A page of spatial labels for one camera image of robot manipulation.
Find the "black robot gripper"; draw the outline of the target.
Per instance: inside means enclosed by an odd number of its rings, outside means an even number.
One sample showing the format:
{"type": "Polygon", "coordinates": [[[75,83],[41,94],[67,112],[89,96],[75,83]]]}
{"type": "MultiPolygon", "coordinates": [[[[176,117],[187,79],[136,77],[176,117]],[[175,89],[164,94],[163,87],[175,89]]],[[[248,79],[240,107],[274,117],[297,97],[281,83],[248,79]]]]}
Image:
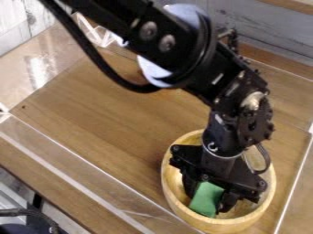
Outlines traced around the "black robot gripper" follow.
{"type": "Polygon", "coordinates": [[[182,184],[188,198],[194,197],[200,182],[223,189],[219,213],[226,213],[240,199],[256,203],[267,183],[260,174],[268,169],[268,155],[263,157],[264,169],[255,170],[242,158],[243,153],[223,157],[202,145],[174,144],[170,147],[170,165],[182,174],[182,184]]]}

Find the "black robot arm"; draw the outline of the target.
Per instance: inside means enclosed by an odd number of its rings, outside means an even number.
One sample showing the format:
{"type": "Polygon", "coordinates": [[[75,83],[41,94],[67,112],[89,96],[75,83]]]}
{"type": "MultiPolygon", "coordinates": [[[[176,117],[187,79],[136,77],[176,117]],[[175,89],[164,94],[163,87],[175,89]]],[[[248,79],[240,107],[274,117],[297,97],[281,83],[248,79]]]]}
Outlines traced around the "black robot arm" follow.
{"type": "Polygon", "coordinates": [[[190,210],[207,217],[267,188],[260,171],[243,160],[274,131],[267,84],[236,52],[236,34],[220,41],[208,15],[195,6],[157,7],[149,0],[63,0],[112,31],[137,55],[147,84],[120,85],[136,92],[179,88],[210,108],[198,145],[175,144],[170,164],[182,174],[190,210]]]}

